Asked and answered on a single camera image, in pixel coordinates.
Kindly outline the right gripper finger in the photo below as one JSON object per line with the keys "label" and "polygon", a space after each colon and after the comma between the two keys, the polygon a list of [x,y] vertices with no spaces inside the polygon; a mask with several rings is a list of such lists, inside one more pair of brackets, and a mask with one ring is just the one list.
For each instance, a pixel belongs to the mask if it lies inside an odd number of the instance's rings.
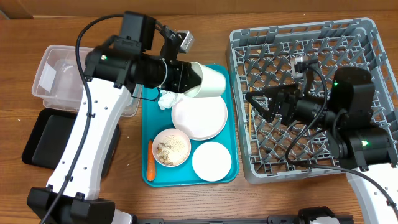
{"label": "right gripper finger", "polygon": [[250,91],[246,93],[246,101],[251,104],[256,111],[267,122],[272,122],[277,113],[278,90]]}
{"label": "right gripper finger", "polygon": [[294,93],[299,89],[298,84],[289,84],[289,85],[278,85],[272,87],[266,87],[259,91],[250,91],[248,95],[276,95],[280,91],[284,91],[287,93]]}

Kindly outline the bowl with food scraps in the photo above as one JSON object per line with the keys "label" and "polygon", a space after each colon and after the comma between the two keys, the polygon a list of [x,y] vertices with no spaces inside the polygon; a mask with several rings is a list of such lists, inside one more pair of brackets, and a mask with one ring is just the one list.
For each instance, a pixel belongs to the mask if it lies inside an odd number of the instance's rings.
{"label": "bowl with food scraps", "polygon": [[166,167],[183,164],[191,152],[191,142],[179,129],[165,129],[156,135],[152,142],[154,159]]}

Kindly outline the large pink plate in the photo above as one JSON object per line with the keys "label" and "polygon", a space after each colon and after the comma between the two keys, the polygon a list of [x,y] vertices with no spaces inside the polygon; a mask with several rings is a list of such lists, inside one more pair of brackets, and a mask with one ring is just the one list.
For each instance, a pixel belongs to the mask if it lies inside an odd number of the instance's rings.
{"label": "large pink plate", "polygon": [[189,139],[204,141],[218,135],[228,120],[222,97],[185,98],[172,107],[172,123]]}

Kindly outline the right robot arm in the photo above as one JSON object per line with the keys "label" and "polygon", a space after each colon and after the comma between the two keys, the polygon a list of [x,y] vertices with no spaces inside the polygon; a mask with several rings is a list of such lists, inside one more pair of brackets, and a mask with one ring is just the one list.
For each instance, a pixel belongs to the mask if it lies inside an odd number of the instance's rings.
{"label": "right robot arm", "polygon": [[317,62],[295,62],[292,70],[295,77],[304,78],[303,88],[296,83],[269,87],[246,93],[246,100],[268,122],[280,115],[286,126],[295,121],[305,125],[289,150],[309,129],[326,131],[329,151],[339,166],[291,160],[289,151],[285,160],[293,166],[345,173],[366,223],[397,223],[397,151],[387,130],[372,121],[371,74],[358,67],[341,67],[331,88],[320,79],[324,90],[320,98],[310,94],[313,76],[321,74]]}

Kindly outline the white cup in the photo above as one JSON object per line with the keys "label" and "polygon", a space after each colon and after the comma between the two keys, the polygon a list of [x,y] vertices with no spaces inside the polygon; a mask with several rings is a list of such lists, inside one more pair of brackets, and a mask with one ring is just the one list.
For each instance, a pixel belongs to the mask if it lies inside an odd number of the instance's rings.
{"label": "white cup", "polygon": [[226,89],[226,78],[220,72],[198,62],[191,63],[192,70],[201,78],[201,84],[184,93],[191,98],[221,96]]}

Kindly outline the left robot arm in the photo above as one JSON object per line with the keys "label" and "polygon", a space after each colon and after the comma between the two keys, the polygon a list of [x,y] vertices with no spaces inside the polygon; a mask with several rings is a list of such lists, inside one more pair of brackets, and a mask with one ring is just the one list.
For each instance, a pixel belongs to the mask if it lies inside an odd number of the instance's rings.
{"label": "left robot arm", "polygon": [[121,114],[138,84],[185,93],[202,83],[190,63],[177,60],[193,45],[191,32],[131,11],[121,19],[119,34],[76,62],[84,91],[67,146],[46,186],[32,188],[27,198],[42,223],[135,223],[136,216],[99,196]]}

